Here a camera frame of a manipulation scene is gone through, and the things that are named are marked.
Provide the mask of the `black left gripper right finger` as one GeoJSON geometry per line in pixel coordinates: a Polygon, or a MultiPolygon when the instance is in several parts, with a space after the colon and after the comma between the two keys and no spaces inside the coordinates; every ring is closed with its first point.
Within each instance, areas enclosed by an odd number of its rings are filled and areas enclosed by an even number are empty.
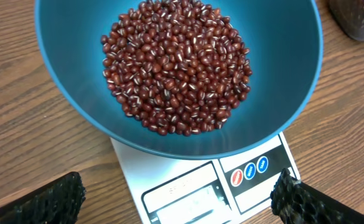
{"type": "Polygon", "coordinates": [[[364,215],[283,169],[270,194],[271,209],[288,224],[364,224],[364,215]]]}

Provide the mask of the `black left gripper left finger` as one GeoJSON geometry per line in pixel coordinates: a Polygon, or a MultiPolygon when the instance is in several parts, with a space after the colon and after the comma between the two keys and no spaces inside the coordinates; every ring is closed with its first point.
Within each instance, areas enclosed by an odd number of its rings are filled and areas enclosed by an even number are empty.
{"type": "Polygon", "coordinates": [[[86,190],[78,172],[69,172],[0,199],[0,224],[75,224],[86,190]]]}

